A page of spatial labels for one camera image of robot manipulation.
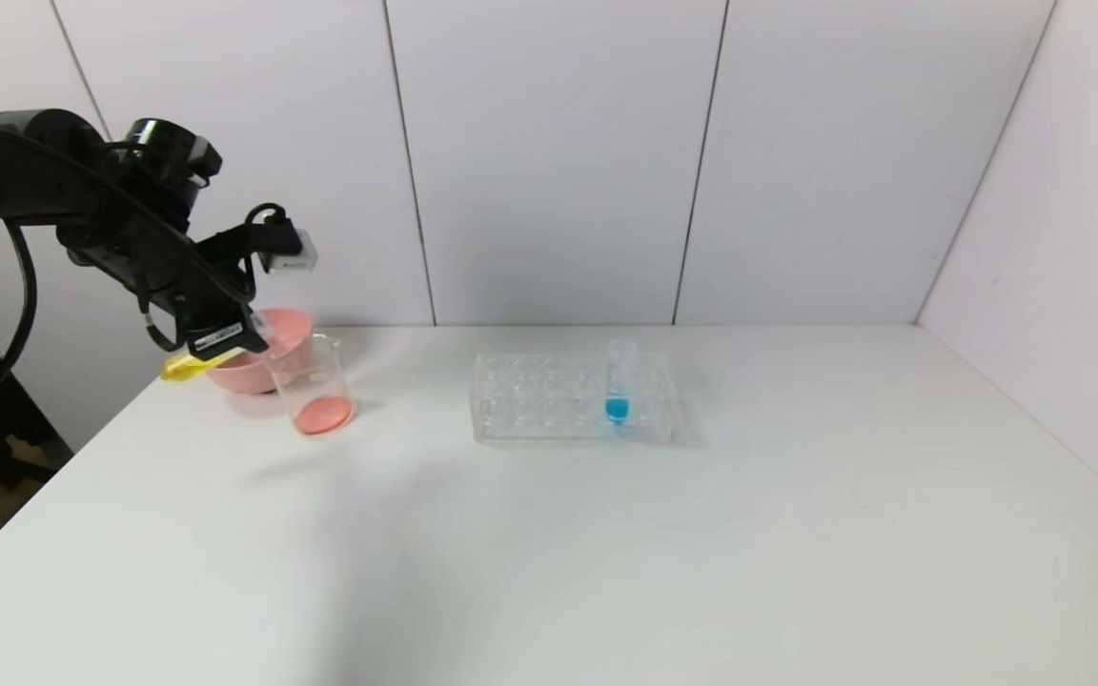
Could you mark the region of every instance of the pink bowl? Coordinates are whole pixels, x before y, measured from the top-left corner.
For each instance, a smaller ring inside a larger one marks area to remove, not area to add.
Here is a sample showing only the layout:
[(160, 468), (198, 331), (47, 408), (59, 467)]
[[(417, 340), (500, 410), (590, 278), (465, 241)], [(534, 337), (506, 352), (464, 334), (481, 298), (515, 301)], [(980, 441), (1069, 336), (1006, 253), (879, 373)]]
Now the pink bowl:
[[(313, 318), (302, 310), (262, 307), (257, 312), (269, 318), (270, 325), (278, 331), (276, 338), (270, 341), (271, 350), (300, 347), (313, 334)], [(270, 370), (265, 368), (262, 357), (256, 352), (240, 352), (226, 363), (205, 370), (205, 375), (216, 385), (226, 387), (232, 394), (268, 394), (278, 387), (273, 383)]]

